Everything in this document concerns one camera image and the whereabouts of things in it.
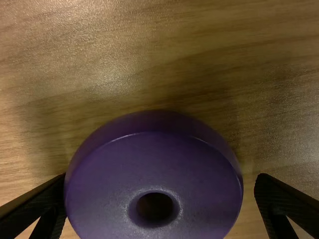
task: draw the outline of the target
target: circular hole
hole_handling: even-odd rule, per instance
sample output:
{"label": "circular hole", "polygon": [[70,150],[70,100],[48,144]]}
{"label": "circular hole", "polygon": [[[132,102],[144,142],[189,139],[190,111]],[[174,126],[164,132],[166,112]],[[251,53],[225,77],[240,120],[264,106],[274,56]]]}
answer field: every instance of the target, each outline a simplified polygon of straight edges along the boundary
{"label": "circular hole", "polygon": [[136,209],[145,222],[159,225],[171,219],[174,213],[174,203],[166,194],[148,193],[138,200]]}

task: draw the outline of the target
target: wood grain surface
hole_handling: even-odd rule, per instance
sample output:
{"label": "wood grain surface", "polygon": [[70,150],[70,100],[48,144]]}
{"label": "wood grain surface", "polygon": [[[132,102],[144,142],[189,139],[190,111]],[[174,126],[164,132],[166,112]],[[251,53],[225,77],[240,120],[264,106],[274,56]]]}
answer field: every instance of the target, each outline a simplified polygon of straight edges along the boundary
{"label": "wood grain surface", "polygon": [[[268,238],[253,197],[258,173],[319,199],[318,8],[316,0],[0,1],[0,204],[64,172],[101,124],[169,109],[206,122],[238,156],[244,202],[226,238]],[[62,239],[77,238],[67,223]]]}

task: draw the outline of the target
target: wooden table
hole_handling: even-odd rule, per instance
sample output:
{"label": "wooden table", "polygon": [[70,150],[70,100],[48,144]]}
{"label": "wooden table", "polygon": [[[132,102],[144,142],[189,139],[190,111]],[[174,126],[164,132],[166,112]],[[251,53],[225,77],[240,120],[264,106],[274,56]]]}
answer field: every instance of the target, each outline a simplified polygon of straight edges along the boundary
{"label": "wooden table", "polygon": [[[244,202],[227,239],[268,238],[257,174],[319,198],[318,8],[315,0],[2,0],[0,204],[64,172],[101,124],[169,109],[215,128],[238,156]],[[69,223],[62,238],[78,238]]]}

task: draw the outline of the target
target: purple disc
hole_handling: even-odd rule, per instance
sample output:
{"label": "purple disc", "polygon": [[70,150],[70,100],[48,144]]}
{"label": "purple disc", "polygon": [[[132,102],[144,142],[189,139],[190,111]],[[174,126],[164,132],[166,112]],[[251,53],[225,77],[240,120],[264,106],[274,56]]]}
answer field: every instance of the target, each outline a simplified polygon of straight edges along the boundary
{"label": "purple disc", "polygon": [[84,141],[64,195],[81,239],[222,239],[239,214],[243,180],[231,148],[211,128],[146,111]]}

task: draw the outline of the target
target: textured black surface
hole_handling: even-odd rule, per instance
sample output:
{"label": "textured black surface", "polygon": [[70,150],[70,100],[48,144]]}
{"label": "textured black surface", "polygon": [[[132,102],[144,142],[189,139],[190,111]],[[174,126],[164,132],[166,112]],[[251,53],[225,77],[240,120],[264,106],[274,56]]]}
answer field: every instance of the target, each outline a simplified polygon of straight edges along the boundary
{"label": "textured black surface", "polygon": [[257,177],[254,194],[270,239],[298,239],[287,217],[319,239],[319,201],[267,174]]}
{"label": "textured black surface", "polygon": [[39,217],[30,239],[59,239],[66,213],[64,174],[0,207],[0,238],[13,239]]}

